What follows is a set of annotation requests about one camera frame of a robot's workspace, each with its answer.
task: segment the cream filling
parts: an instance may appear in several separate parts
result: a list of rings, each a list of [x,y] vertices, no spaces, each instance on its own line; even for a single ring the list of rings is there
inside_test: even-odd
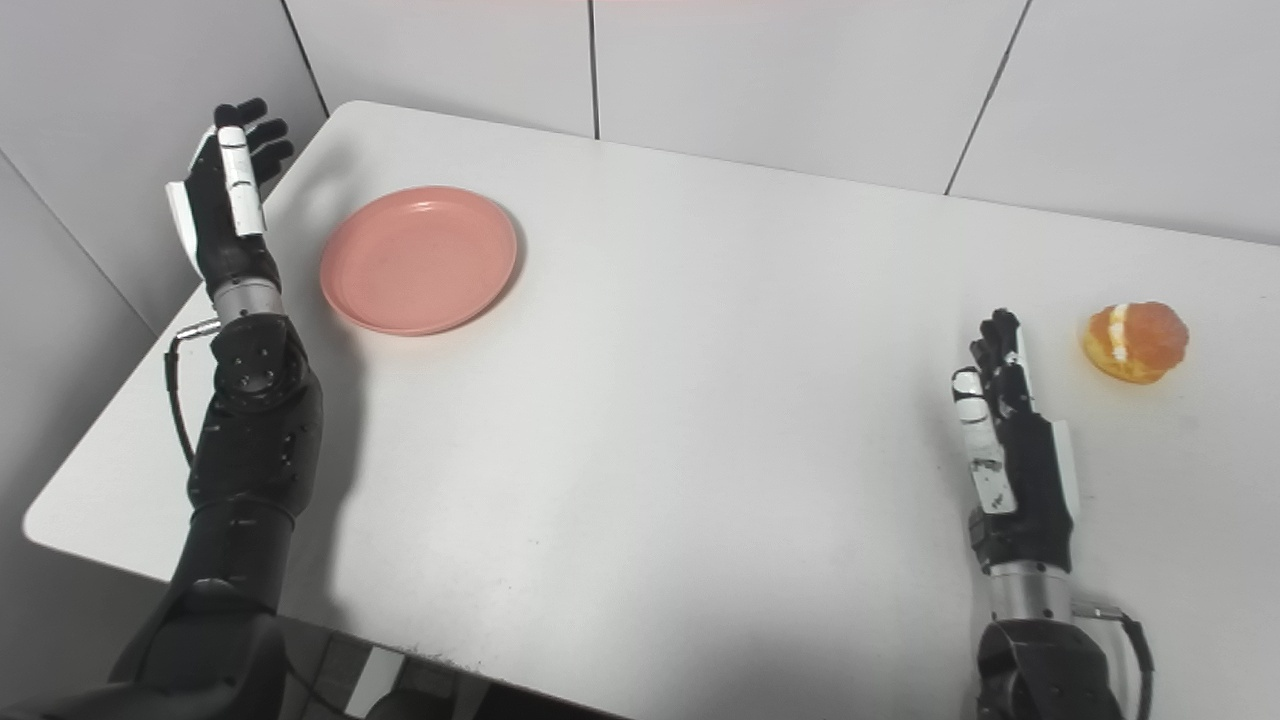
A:
[[[1111,336],[1111,356],[1115,357],[1117,363],[1124,363],[1129,359],[1129,345],[1125,342],[1124,337],[1124,319],[1128,313],[1128,302],[1112,307],[1111,324],[1107,327],[1107,334]]]

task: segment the robotic hand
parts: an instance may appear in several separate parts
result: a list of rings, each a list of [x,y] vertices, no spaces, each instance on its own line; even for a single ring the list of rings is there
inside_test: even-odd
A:
[[[1073,606],[1068,575],[1078,488],[1065,424],[1036,411],[1018,318],[996,310],[970,351],[977,366],[952,375],[979,507],[969,521],[983,574],[991,578],[992,623],[978,646],[983,720],[1120,720],[1107,659],[1080,616],[1117,620],[1143,673],[1138,711],[1151,705],[1151,653],[1140,625],[1119,610]]]
[[[0,720],[279,715],[288,661],[275,609],[294,520],[311,497],[323,413],[319,380],[284,314],[279,272],[262,240],[257,186],[293,152],[283,120],[246,132],[265,114],[262,100],[220,105],[187,179],[166,187],[219,318],[174,341],[218,333],[212,400],[197,448],[184,447],[195,511],[169,591],[110,684],[4,708]]]

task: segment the wall seam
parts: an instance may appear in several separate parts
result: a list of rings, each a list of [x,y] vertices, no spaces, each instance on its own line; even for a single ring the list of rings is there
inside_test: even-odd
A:
[[[956,178],[960,176],[960,167],[964,165],[965,156],[969,155],[969,146],[973,145],[974,136],[978,135],[978,126],[982,124],[982,118],[987,113],[987,105],[991,99],[996,95],[996,87],[1000,85],[1000,78],[1005,76],[1005,67],[1009,64],[1009,55],[1014,51],[1014,44],[1018,42],[1018,33],[1023,29],[1023,22],[1027,19],[1027,13],[1032,9],[1032,3],[1034,0],[1027,0],[1023,5],[1021,14],[1018,15],[1018,23],[1014,26],[1012,35],[1009,36],[1009,45],[1005,46],[1005,54],[1000,58],[1000,64],[996,65],[996,74],[991,78],[991,86],[987,87],[987,96],[982,99],[982,106],[978,108],[978,117],[973,120],[973,127],[969,128],[969,137],[964,141],[964,147],[960,150],[960,158],[956,160],[956,167],[951,170],[951,179],[947,181],[947,188],[942,195],[951,195],[951,188],[956,183]]]
[[[97,270],[97,274],[101,275],[104,281],[106,281],[106,284],[109,284],[111,287],[111,291],[115,292],[116,297],[119,297],[120,301],[124,302],[124,306],[128,307],[131,313],[133,313],[133,315],[138,319],[138,322],[142,323],[142,327],[146,328],[148,333],[151,333],[152,338],[159,338],[160,334],[151,328],[151,323],[148,323],[146,318],[142,316],[142,313],[140,313],[138,309],[133,305],[133,302],[129,301],[129,299],[124,295],[120,287],[115,284],[115,282],[111,279],[111,275],[106,274],[106,270],[104,270],[102,265],[97,263],[97,259],[93,258],[93,255],[84,249],[84,245],[81,243],[78,237],[76,237],[76,233],[73,233],[72,229],[67,227],[67,223],[64,223],[63,219],[58,217],[58,213],[55,213],[54,209],[49,205],[49,202],[45,200],[45,196],[41,195],[38,190],[36,190],[36,186],[33,186],[29,179],[27,179],[27,176],[9,158],[9,155],[4,151],[3,147],[0,147],[0,161],[4,161],[6,165],[13,168],[14,174],[18,176],[18,179],[22,181],[22,184],[28,191],[31,191],[31,195],[40,202],[40,206],[44,208],[46,213],[49,213],[49,217],[52,218],[54,222],[58,223],[58,227],[61,228],[64,233],[67,233],[67,237],[69,237],[72,242],[76,243],[76,247],[79,249],[81,254],[84,255],[84,258],[90,261],[91,265],[93,265],[93,269]]]
[[[320,92],[320,81],[316,79],[316,72],[311,68],[311,58],[307,56],[307,49],[302,45],[302,36],[298,35],[298,26],[293,22],[293,13],[289,10],[289,4],[285,0],[280,0],[280,9],[284,10],[284,19],[289,23],[293,42],[297,44],[298,53],[302,55],[302,65],[307,69],[307,77],[311,78],[311,88],[316,91],[316,99],[320,100],[320,110],[328,118],[329,104],[324,101],[324,94]]]
[[[591,122],[600,140],[600,79],[595,63],[595,0],[586,0],[586,38],[591,50]]]

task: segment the silver metal cylinder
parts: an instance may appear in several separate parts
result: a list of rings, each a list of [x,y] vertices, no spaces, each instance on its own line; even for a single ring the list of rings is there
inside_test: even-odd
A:
[[[1065,570],[1043,562],[992,565],[992,619],[1071,623],[1071,588],[1066,578]]]
[[[284,314],[284,302],[280,300],[280,291],[270,281],[261,278],[248,278],[239,282],[230,282],[214,291],[214,310],[223,327],[227,327],[236,318],[271,313]]]

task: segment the robot finger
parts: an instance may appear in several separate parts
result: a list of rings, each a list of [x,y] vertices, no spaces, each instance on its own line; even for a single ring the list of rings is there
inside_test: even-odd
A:
[[[1005,470],[1005,448],[996,436],[987,393],[983,392],[982,373],[977,368],[956,370],[951,377],[951,400],[960,419],[965,452],[969,455],[969,474],[983,512],[1016,512],[1018,498]]]
[[[996,377],[996,405],[1001,418],[1018,414],[1033,414],[1030,387],[1027,384],[1027,370],[1021,365],[1005,365]]]
[[[289,124],[280,118],[276,118],[274,120],[259,123],[253,129],[244,133],[244,137],[248,140],[248,151],[253,152],[268,142],[280,140],[288,133]]]
[[[241,120],[239,108],[225,102],[214,108],[214,127],[219,129],[229,127],[243,128],[244,123]]]
[[[266,232],[262,220],[262,199],[257,191],[257,178],[248,154],[244,128],[237,123],[223,124],[239,111],[232,105],[220,105],[214,111],[218,122],[218,146],[223,158],[223,177],[230,201],[232,224],[236,234],[248,237]]]
[[[239,113],[239,124],[256,123],[266,117],[266,100],[253,97],[237,105],[236,110]]]
[[[1021,384],[1025,386],[1028,404],[1034,411],[1036,395],[1032,392],[1030,364],[1027,361],[1027,342],[1023,340],[1023,324],[1009,310],[1001,307],[991,315],[992,324],[997,328],[1001,341],[1000,360],[1006,366],[1019,366],[1023,369]]]
[[[273,142],[253,154],[253,176],[262,184],[280,174],[282,161],[293,155],[293,143],[288,140]]]
[[[1004,342],[998,328],[991,320],[983,320],[978,325],[978,333],[982,337],[969,346],[969,351],[973,354],[974,361],[978,363],[978,369],[983,373],[983,380],[991,382],[996,370],[1000,369]]]

